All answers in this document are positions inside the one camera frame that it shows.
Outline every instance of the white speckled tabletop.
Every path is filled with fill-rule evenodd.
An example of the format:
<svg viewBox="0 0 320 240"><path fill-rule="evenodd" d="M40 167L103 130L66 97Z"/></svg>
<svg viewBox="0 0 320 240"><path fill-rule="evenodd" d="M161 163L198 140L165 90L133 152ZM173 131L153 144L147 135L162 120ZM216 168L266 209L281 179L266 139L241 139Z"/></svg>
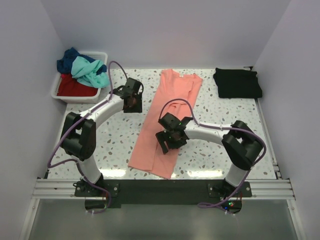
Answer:
<svg viewBox="0 0 320 240"><path fill-rule="evenodd" d="M95 161L105 178L112 179L161 179L150 173L128 167L131 152L135 147L138 133L150 108L159 85L161 69L126 69L128 77L141 81L144 85L143 113L119 112L103 123L96 132ZM242 120L256 134L266 139L254 99L222 99L218 97L218 88L213 79L214 69L175 69L181 75L196 73L203 79L194 113L198 120L215 124L231 124ZM120 69L111 70L113 85L125 83ZM103 89L102 100L109 90ZM67 105L69 112L79 113L93 104ZM58 133L61 136L62 126ZM52 163L65 160L69 156L59 148ZM223 179L231 165L225 149L217 144L202 140L189 140L181 147L172 179ZM73 162L50 169L48 179L79 179L80 174ZM249 179L275 179L272 158L267 150L264 158L253 168Z"/></svg>

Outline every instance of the white plastic basket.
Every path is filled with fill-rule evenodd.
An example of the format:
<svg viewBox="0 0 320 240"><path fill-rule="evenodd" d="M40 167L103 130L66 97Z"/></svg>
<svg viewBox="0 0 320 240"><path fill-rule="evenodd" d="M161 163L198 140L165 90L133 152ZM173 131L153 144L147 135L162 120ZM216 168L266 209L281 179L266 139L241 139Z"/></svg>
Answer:
<svg viewBox="0 0 320 240"><path fill-rule="evenodd" d="M107 65L108 55L105 52L79 51L79 53L96 60L101 60L105 65ZM57 72L51 88L51 96L54 99L61 99L68 104L96 104L98 102L101 88L98 88L98 91L94 96L57 96L61 80L61 73Z"/></svg>

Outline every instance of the folded black cloth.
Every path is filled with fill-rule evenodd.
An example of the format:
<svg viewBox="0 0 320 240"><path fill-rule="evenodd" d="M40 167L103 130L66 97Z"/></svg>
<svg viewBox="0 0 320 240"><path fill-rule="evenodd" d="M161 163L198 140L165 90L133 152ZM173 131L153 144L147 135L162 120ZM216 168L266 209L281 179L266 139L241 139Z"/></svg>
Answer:
<svg viewBox="0 0 320 240"><path fill-rule="evenodd" d="M262 98L257 72L243 69L215 69L214 81L219 98Z"/></svg>

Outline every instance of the teal cloth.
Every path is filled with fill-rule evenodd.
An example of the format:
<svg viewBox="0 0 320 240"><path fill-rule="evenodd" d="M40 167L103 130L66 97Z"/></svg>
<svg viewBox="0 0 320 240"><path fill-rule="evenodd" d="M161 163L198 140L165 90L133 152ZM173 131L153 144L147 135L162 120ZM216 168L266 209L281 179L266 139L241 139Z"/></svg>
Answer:
<svg viewBox="0 0 320 240"><path fill-rule="evenodd" d="M82 56L77 56L72 63L71 75L78 83L96 89L108 86L109 78L105 72L97 75L97 71L104 63L100 60L89 62Z"/></svg>

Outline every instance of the clothing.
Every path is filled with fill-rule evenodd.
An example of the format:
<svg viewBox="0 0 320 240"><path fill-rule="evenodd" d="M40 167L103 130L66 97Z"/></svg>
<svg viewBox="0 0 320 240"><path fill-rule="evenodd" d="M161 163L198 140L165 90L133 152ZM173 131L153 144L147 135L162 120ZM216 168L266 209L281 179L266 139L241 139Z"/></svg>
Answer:
<svg viewBox="0 0 320 240"><path fill-rule="evenodd" d="M78 83L94 87L94 88L104 88L108 86L109 78L105 72L97 75L97 71L101 68L103 62L100 60L95 60L89 62L82 56L77 56L72 63L71 74L72 77L77 79Z"/></svg>
<svg viewBox="0 0 320 240"><path fill-rule="evenodd" d="M97 92L97 88L85 86L77 82L69 73L61 74L61 83L56 95L65 97L92 97L95 96Z"/></svg>
<svg viewBox="0 0 320 240"><path fill-rule="evenodd" d="M215 69L214 81L219 98L262 98L257 72L243 69Z"/></svg>
<svg viewBox="0 0 320 240"><path fill-rule="evenodd" d="M64 52L64 56L62 59L56 61L56 69L59 73L61 74L69 74L71 73L71 69L72 69L72 63L74 62L74 60L76 59L76 57L83 57L85 59L87 59L90 63L94 62L95 59L93 59L92 57L89 57L87 55L82 55L80 54L76 49L74 49L73 47L66 50ZM107 71L107 66L106 65L102 65L101 68L97 71L96 74L101 74L101 73L105 73Z"/></svg>
<svg viewBox="0 0 320 240"><path fill-rule="evenodd" d="M202 79L196 74L180 77L180 74L172 69L162 71L160 84L133 149L128 163L129 167L147 171L166 179L171 178L179 149L170 149L167 154L163 154L156 138L156 133L164 130L158 123L159 114L163 106L169 100L175 98L185 99L193 107L201 83ZM174 101L168 104L162 116L167 112L180 120L191 115L188 105L182 101Z"/></svg>

